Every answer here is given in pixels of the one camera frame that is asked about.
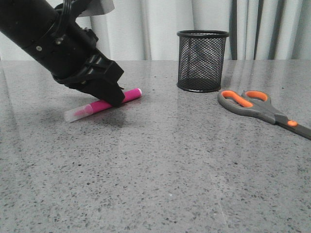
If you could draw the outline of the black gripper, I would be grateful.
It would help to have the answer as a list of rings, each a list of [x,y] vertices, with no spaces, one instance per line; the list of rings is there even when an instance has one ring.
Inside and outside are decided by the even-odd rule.
[[[81,29],[69,14],[22,18],[23,50],[49,70],[57,82],[116,107],[125,99],[117,81],[122,68],[97,48],[97,36]]]

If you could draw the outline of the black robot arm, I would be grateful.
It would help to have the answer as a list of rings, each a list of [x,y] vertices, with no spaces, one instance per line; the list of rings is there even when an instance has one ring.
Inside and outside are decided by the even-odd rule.
[[[68,88],[119,106],[125,96],[118,80],[123,69],[96,47],[98,37],[77,17],[88,0],[65,0],[52,7],[45,0],[3,0],[0,30]]]

